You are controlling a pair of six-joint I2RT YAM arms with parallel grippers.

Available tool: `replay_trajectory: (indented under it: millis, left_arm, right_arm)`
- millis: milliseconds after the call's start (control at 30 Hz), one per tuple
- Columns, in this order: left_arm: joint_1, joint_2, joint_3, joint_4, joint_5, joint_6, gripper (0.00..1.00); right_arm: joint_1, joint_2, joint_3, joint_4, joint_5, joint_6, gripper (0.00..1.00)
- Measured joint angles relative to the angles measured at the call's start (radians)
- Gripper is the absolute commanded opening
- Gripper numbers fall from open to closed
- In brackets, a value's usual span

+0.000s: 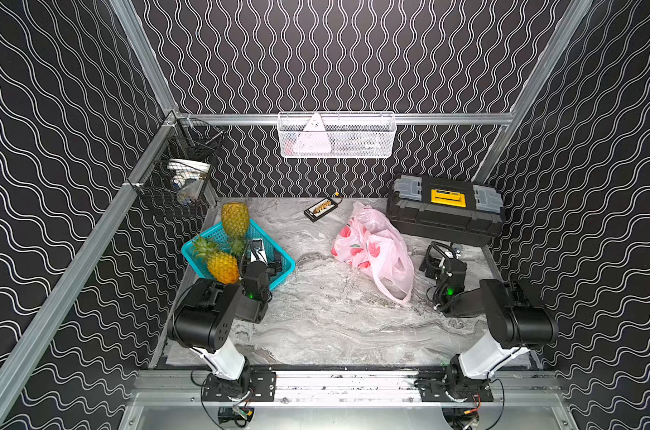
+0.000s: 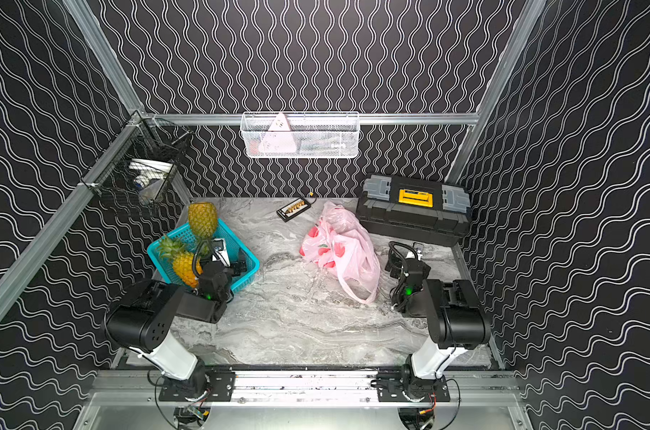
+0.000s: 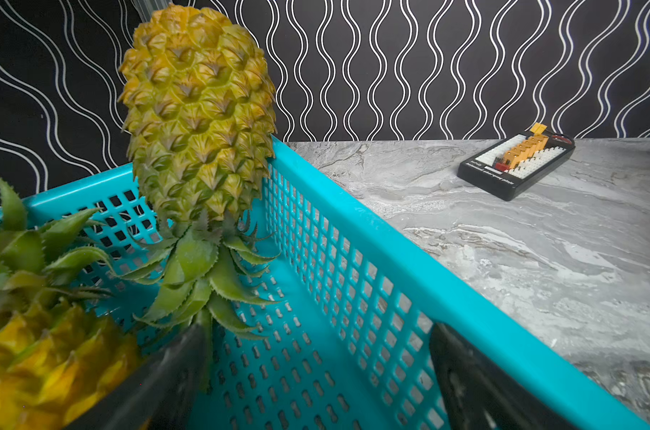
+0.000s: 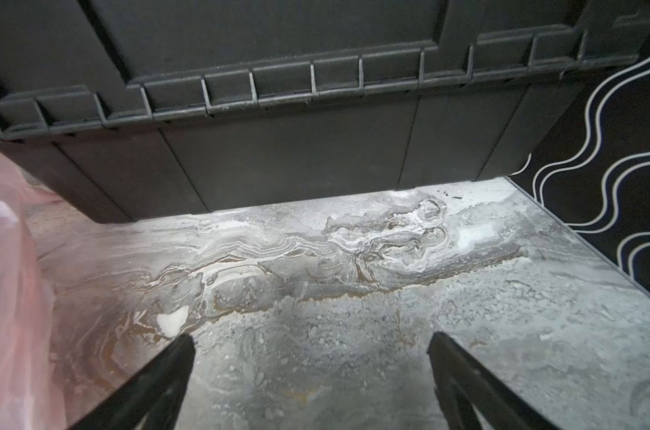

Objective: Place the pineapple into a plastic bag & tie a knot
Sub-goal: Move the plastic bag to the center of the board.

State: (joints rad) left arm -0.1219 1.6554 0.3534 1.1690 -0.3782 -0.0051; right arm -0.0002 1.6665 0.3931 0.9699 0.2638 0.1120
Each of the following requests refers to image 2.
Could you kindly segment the small orange pineapple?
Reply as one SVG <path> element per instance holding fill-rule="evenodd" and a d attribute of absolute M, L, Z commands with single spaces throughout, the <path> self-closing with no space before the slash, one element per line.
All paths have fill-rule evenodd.
<path fill-rule="evenodd" d="M 176 238 L 163 236 L 160 239 L 158 253 L 163 261 L 169 263 L 176 276 L 188 287 L 198 288 L 198 273 L 202 273 L 201 265 L 194 262 L 194 253 L 187 245 Z"/>

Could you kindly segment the pink strawberry plastic bag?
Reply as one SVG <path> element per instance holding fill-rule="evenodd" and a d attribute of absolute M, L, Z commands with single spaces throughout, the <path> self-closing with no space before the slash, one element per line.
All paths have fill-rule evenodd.
<path fill-rule="evenodd" d="M 318 222 L 303 239 L 300 256 L 335 276 L 351 299 L 372 304 L 378 295 L 380 260 L 368 231 L 341 204 L 325 202 Z"/>

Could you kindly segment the large yellow-green pineapple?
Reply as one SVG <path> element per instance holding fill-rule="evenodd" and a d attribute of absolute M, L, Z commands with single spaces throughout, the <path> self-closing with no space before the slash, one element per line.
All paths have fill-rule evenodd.
<path fill-rule="evenodd" d="M 212 202 L 193 202 L 189 207 L 188 224 L 194 234 L 197 244 L 201 245 L 201 254 L 208 254 L 217 227 L 217 208 Z"/>

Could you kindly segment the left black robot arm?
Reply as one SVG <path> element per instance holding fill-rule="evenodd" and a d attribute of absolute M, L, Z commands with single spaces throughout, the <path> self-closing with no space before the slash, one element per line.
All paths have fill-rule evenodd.
<path fill-rule="evenodd" d="M 199 285 L 190 287 L 146 279 L 130 286 L 105 316 L 106 338 L 139 354 L 163 376 L 174 395 L 189 401 L 210 397 L 205 362 L 172 335 L 174 317 L 216 324 L 233 299 L 233 266 L 209 261 L 192 271 Z"/>

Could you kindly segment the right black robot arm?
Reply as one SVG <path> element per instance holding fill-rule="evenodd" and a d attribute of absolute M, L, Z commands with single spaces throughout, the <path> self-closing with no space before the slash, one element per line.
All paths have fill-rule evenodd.
<path fill-rule="evenodd" d="M 489 343 L 491 329 L 471 281 L 430 277 L 420 252 L 389 242 L 385 270 L 398 281 L 389 292 L 392 308 L 406 318 L 425 319 L 428 337 L 402 370 L 402 392 L 412 401 L 432 398 L 448 367 L 467 351 Z"/>

